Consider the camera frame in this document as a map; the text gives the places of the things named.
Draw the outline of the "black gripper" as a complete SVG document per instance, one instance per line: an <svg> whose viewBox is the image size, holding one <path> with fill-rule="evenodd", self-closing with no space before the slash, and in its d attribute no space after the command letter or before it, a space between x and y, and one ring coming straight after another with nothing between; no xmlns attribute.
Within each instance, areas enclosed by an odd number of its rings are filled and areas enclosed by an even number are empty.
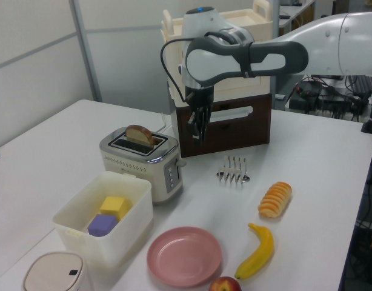
<svg viewBox="0 0 372 291"><path fill-rule="evenodd" d="M185 100L193 110L187 123L192 136L199 136L199 143L205 141L207 127L210 121L211 108L214 101L214 87L194 89L185 87Z"/></svg>

